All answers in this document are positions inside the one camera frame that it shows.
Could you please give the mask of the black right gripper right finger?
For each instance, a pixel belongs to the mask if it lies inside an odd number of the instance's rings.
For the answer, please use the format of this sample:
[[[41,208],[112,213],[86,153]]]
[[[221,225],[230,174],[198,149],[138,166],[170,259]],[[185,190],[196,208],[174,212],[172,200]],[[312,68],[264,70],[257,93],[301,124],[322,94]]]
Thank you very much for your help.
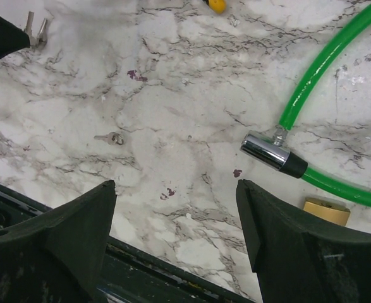
[[[236,204],[264,302],[371,302],[371,234],[290,205],[249,180]]]

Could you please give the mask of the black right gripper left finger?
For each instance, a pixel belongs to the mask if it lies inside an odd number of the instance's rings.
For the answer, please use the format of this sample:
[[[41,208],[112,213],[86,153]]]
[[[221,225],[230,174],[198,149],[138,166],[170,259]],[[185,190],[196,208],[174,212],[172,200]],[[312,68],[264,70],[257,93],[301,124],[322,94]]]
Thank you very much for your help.
[[[93,302],[115,183],[0,230],[0,302]]]

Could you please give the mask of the green cable lock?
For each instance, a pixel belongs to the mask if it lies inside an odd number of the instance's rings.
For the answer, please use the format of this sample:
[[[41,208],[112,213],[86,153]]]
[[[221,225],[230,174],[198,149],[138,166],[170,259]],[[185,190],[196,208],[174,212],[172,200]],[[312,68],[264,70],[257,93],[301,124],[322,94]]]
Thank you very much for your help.
[[[240,147],[243,153],[276,171],[296,179],[303,179],[330,194],[367,207],[371,207],[371,192],[338,181],[311,168],[304,159],[283,148],[283,143],[322,75],[340,53],[370,25],[371,4],[342,28],[311,63],[285,106],[273,137],[267,138],[250,131],[244,137]]]

